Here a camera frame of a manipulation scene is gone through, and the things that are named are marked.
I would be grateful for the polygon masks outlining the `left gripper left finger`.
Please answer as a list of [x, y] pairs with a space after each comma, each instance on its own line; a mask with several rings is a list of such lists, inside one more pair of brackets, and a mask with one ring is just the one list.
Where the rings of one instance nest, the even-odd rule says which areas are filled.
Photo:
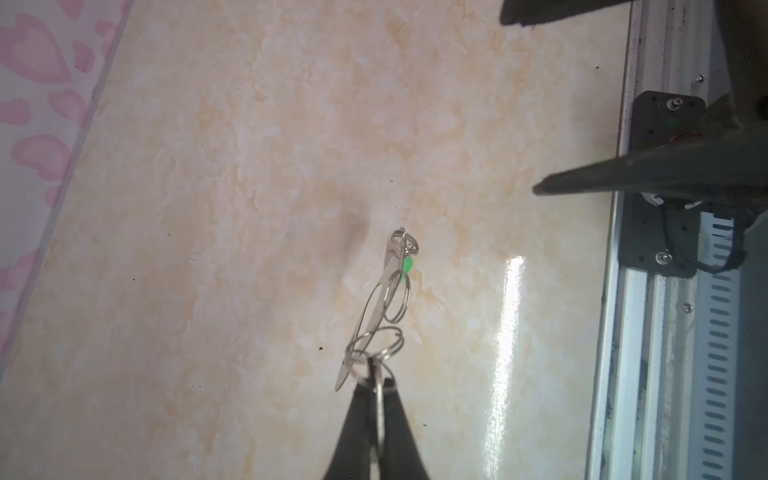
[[373, 391], [357, 385], [324, 480], [369, 480], [375, 440]]

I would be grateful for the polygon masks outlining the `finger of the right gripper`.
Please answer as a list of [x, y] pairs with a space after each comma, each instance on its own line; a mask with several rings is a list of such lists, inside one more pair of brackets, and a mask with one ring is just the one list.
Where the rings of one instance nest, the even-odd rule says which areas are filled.
[[628, 0], [504, 0], [503, 26], [535, 26], [627, 3]]
[[547, 176], [536, 195], [623, 191], [716, 204], [767, 205], [767, 130], [675, 142]]

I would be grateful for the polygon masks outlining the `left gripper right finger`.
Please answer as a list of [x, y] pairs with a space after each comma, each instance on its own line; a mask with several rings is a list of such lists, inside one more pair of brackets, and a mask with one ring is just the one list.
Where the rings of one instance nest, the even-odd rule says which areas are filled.
[[395, 381], [384, 380], [377, 402], [377, 456], [381, 479], [428, 480]]

